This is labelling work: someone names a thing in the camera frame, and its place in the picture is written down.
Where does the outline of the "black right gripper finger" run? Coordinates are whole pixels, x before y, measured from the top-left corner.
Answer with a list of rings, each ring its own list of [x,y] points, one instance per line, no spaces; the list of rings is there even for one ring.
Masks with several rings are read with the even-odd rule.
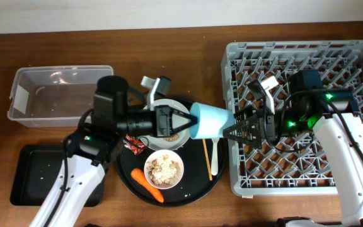
[[[259,116],[257,115],[256,110],[252,106],[245,107],[234,114],[234,119],[236,123],[242,122],[257,122],[259,120]]]
[[[260,149],[262,147],[261,120],[249,117],[231,125],[222,131],[223,137]]]

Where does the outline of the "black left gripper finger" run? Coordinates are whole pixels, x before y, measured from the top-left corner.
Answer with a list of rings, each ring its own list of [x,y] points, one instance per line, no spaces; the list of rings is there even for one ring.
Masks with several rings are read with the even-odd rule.
[[[170,112],[171,112],[172,117],[174,115],[177,115],[179,117],[183,117],[184,119],[188,119],[188,120],[198,120],[198,118],[196,116],[191,115],[190,113],[183,112],[183,111],[173,108],[173,107],[170,108]]]
[[[186,123],[186,124],[183,124],[179,127],[176,127],[176,128],[171,128],[170,129],[170,135],[174,135],[174,134],[177,134],[179,133],[180,131],[183,131],[185,129],[188,129],[192,126],[194,126],[195,124],[197,124],[197,119],[193,119],[193,120],[190,120],[190,122]]]

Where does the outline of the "light blue cup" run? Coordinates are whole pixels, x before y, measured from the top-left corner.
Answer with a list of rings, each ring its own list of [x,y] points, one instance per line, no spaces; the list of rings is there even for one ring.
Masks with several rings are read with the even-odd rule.
[[[202,103],[193,103],[190,114],[197,118],[197,123],[189,128],[192,139],[222,138],[223,130],[234,124],[231,111]]]

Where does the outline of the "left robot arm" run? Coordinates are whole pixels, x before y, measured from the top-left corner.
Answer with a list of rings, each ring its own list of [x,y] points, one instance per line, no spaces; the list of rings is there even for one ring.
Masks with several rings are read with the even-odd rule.
[[[148,93],[146,109],[131,111],[126,79],[105,76],[98,80],[93,108],[63,140],[59,174],[32,226],[73,226],[111,162],[123,150],[126,136],[170,137],[198,122],[195,116],[168,105],[152,106],[159,83],[156,80]]]

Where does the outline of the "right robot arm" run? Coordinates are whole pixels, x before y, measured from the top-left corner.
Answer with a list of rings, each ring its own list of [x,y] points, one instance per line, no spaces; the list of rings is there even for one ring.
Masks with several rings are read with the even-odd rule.
[[[312,133],[329,162],[342,209],[343,226],[363,226],[363,122],[350,89],[326,89],[317,70],[287,77],[290,91],[281,110],[274,110],[259,81],[248,84],[261,109],[244,108],[223,130],[230,140],[260,148],[276,146],[284,136]]]

